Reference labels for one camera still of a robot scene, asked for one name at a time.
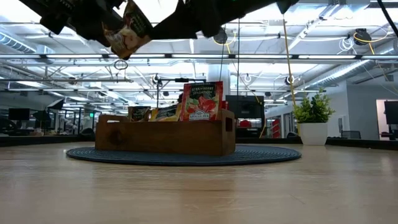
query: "white planter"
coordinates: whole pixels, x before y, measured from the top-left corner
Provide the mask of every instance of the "white planter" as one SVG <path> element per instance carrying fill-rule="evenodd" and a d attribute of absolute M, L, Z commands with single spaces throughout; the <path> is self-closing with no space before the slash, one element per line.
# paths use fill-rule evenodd
<path fill-rule="evenodd" d="M 304 145 L 324 146 L 328 138 L 327 123 L 303 123 L 300 125 L 300 137 Z"/>

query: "wooden crate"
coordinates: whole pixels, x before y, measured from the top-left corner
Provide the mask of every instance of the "wooden crate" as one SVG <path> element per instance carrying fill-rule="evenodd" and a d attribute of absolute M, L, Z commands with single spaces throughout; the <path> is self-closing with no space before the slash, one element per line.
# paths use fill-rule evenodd
<path fill-rule="evenodd" d="M 95 148 L 225 156 L 235 151 L 235 120 L 234 114 L 227 110 L 222 110 L 220 118 L 218 121 L 128 122 L 124 116 L 101 115 Z"/>

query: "potted plant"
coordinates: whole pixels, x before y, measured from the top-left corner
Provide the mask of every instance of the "potted plant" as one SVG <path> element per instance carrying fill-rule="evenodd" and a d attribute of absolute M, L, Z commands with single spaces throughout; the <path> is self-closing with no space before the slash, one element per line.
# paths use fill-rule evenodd
<path fill-rule="evenodd" d="M 312 97 L 305 97 L 301 105 L 294 106 L 294 115 L 300 125 L 300 137 L 304 145 L 325 145 L 328 137 L 327 122 L 335 112 L 329 107 L 330 98 L 323 89 Z"/>

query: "snack bag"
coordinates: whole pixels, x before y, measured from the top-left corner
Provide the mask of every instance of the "snack bag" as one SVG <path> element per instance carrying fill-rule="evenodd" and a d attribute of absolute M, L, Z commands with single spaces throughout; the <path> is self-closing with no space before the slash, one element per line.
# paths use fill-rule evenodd
<path fill-rule="evenodd" d="M 153 109 L 150 121 L 178 121 L 180 118 L 182 104 Z"/>
<path fill-rule="evenodd" d="M 149 106 L 129 106 L 128 108 L 129 121 L 148 121 L 150 107 Z"/>
<path fill-rule="evenodd" d="M 180 120 L 216 120 L 222 98 L 223 82 L 185 84 Z"/>
<path fill-rule="evenodd" d="M 128 0 L 123 15 L 124 26 L 120 30 L 108 30 L 104 25 L 104 35 L 112 46 L 112 52 L 119 58 L 128 58 L 138 48 L 150 42 L 152 24 L 133 0 Z"/>

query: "dark blue mat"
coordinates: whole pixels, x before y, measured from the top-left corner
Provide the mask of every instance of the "dark blue mat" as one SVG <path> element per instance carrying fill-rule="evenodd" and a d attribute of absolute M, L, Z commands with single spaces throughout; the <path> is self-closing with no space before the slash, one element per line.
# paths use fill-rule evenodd
<path fill-rule="evenodd" d="M 301 153 L 271 146 L 236 146 L 235 153 L 228 156 L 100 151 L 93 147 L 83 147 L 69 150 L 67 156 L 94 162 L 148 166 L 235 166 L 291 161 L 301 158 Z"/>

